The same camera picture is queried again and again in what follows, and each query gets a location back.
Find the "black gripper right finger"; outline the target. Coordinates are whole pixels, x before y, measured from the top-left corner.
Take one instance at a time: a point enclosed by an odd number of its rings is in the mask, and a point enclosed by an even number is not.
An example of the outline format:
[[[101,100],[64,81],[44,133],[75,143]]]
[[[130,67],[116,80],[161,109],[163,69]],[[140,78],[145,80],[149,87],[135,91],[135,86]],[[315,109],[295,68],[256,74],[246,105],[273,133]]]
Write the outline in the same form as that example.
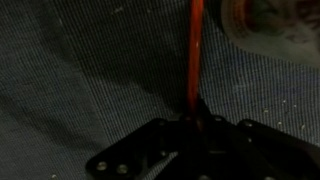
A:
[[[320,180],[320,148],[259,122],[204,119],[208,152],[222,161],[219,180]]]

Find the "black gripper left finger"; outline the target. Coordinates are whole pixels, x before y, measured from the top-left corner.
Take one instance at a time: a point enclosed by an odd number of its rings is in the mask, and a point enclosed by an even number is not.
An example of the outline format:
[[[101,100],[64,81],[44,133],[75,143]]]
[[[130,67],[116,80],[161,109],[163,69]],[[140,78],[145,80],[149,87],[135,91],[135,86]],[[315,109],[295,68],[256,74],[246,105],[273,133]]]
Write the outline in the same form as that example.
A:
[[[90,158],[88,180],[143,180],[157,165],[173,158],[154,180],[196,180],[187,156],[187,137],[196,128],[195,116],[177,121],[155,118]]]

